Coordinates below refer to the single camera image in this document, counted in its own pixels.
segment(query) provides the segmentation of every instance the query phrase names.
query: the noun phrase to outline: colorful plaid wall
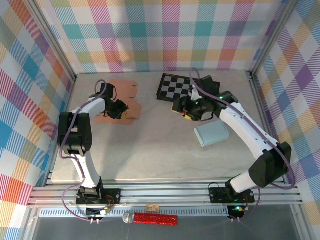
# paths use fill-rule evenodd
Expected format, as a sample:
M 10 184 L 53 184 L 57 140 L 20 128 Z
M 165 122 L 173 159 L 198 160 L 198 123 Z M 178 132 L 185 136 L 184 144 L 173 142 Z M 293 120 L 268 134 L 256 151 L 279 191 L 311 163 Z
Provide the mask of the colorful plaid wall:
M 277 20 L 278 18 L 280 17 L 280 15 L 282 14 L 286 4 L 287 4 L 288 0 L 281 0 L 281 3 L 279 4 L 274 16 L 273 16 L 273 19 L 268 27 L 268 29 L 266 30 L 263 38 L 262 38 L 262 41 L 260 42 L 260 45 L 259 45 L 259 48 L 258 50 L 256 51 L 254 57 L 253 57 L 253 61 L 251 63 L 251 66 L 249 67 L 249 71 L 252 71 L 254 66 L 256 65 L 256 62 L 258 60 L 258 57 L 260 56 L 261 54 L 261 51 L 264 49 L 268 39 L 269 39 L 269 36 L 270 34 L 273 32 L 273 29 L 277 23 Z
M 249 69 L 281 0 L 38 3 L 79 73 L 113 73 Z
M 320 0 L 300 0 L 258 74 L 273 134 L 292 167 L 320 239 Z
M 23 0 L 1 0 L 0 240 L 18 237 L 71 83 Z

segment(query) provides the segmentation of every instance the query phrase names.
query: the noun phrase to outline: light blue block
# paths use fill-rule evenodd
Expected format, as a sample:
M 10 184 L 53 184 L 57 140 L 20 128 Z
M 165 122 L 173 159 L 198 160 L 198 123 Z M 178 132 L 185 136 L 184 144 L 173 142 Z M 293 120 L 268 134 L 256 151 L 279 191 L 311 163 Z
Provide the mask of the light blue block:
M 194 129 L 194 132 L 203 148 L 227 140 L 230 136 L 221 120 L 198 126 Z

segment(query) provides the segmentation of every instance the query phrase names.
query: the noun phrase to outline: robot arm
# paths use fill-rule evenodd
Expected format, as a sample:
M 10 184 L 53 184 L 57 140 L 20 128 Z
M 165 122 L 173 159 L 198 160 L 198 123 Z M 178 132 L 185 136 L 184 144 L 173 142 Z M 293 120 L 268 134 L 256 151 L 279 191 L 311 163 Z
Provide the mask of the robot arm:
M 75 155 L 78 159 L 72 159 L 72 161 L 80 178 L 82 178 L 82 173 L 78 162 L 84 172 L 85 179 L 79 190 L 79 193 L 84 198 L 102 199 L 104 197 L 102 180 L 95 169 L 90 152 L 93 143 L 91 122 L 101 113 L 112 119 L 122 119 L 123 114 L 129 109 L 123 101 L 112 99 L 114 86 L 109 83 L 107 83 L 104 94 L 99 99 L 93 101 L 104 89 L 105 84 L 103 83 L 101 84 L 100 92 L 89 97 L 88 102 L 90 103 L 81 109 L 76 116 L 73 126 L 76 131 L 70 133 L 63 148 L 65 154 Z M 58 145 L 60 147 L 77 110 L 62 112 L 60 114 L 58 127 Z
M 193 121 L 201 121 L 204 113 L 212 112 L 239 135 L 256 159 L 249 170 L 230 179 L 226 183 L 225 189 L 229 198 L 240 195 L 244 191 L 255 187 L 264 188 L 288 172 L 288 167 L 282 157 L 245 121 L 244 117 L 248 118 L 264 134 L 268 141 L 277 146 L 290 162 L 291 147 L 288 143 L 284 142 L 280 144 L 276 139 L 263 131 L 246 113 L 238 102 L 238 99 L 231 92 L 219 93 L 220 85 L 214 82 L 211 77 L 201 78 L 197 81 L 197 84 L 207 93 L 231 104 L 241 112 L 241 115 L 233 108 L 198 93 L 195 87 L 190 88 L 188 96 L 177 99 L 173 103 L 172 110 L 181 113 L 183 117 Z

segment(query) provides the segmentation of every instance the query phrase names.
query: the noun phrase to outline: checkerboard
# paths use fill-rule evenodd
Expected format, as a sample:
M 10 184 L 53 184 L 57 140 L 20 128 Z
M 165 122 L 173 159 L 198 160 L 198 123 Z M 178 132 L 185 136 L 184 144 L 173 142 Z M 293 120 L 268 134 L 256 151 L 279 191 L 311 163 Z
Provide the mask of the checkerboard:
M 158 88 L 157 100 L 174 102 L 188 95 L 191 81 L 187 76 L 163 74 Z

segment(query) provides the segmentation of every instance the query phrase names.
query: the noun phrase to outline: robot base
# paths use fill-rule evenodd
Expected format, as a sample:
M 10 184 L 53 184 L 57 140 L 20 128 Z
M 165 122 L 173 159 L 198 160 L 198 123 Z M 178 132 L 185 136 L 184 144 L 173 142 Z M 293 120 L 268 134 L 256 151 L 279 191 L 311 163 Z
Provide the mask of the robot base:
M 254 193 L 250 189 L 231 196 L 227 193 L 226 187 L 210 187 L 209 194 L 212 204 L 252 204 L 255 202 Z
M 75 204 L 77 205 L 118 205 L 120 204 L 121 189 L 101 189 L 101 198 L 83 196 L 80 190 L 77 191 Z

